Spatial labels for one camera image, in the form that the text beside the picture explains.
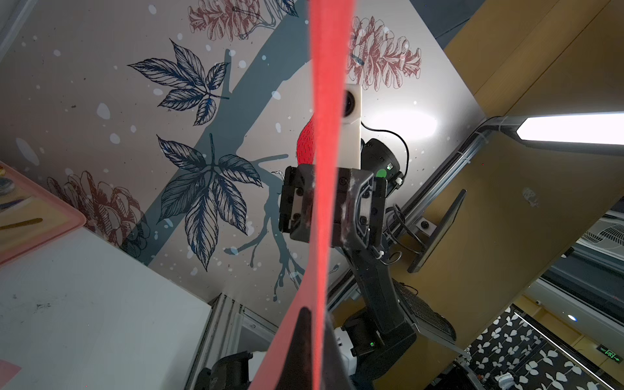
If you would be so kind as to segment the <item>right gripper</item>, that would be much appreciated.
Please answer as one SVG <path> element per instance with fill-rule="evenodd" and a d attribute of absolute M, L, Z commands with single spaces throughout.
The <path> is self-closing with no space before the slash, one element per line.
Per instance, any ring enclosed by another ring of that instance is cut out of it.
<path fill-rule="evenodd" d="M 382 249 L 387 180 L 372 172 L 337 169 L 336 203 L 331 218 L 331 247 Z M 287 167 L 279 203 L 279 230 L 309 243 L 315 192 L 315 167 Z"/>

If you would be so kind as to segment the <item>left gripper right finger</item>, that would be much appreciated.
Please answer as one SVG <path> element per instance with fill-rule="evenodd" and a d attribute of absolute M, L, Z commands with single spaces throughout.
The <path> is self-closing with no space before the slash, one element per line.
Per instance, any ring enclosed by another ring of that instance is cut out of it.
<path fill-rule="evenodd" d="M 323 388 L 354 389 L 350 377 L 356 372 L 356 357 L 349 334 L 341 328 L 327 327 L 323 341 Z"/>

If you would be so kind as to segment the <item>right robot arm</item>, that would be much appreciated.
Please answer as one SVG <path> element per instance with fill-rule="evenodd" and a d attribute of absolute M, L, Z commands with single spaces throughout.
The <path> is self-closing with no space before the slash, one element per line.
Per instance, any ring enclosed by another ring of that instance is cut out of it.
<path fill-rule="evenodd" d="M 309 304 L 297 305 L 297 318 L 280 353 L 271 363 L 276 382 L 266 381 L 260 368 L 264 352 L 243 351 L 224 356 L 212 367 L 203 367 L 196 389 L 351 389 L 351 379 L 377 379 L 415 342 L 389 267 L 399 254 L 389 252 L 383 232 L 387 197 L 402 185 L 405 171 L 384 143 L 371 139 L 362 146 L 362 167 L 337 171 L 336 206 L 331 246 L 342 250 L 349 261 L 366 304 L 341 328 L 324 326 L 315 341 Z"/>

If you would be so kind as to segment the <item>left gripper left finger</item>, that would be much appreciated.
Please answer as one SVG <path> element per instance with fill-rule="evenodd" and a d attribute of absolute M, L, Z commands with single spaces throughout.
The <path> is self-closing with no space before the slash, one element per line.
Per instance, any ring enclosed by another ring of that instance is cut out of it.
<path fill-rule="evenodd" d="M 276 390 L 311 390 L 312 327 L 308 308 L 300 309 L 292 337 Z"/>

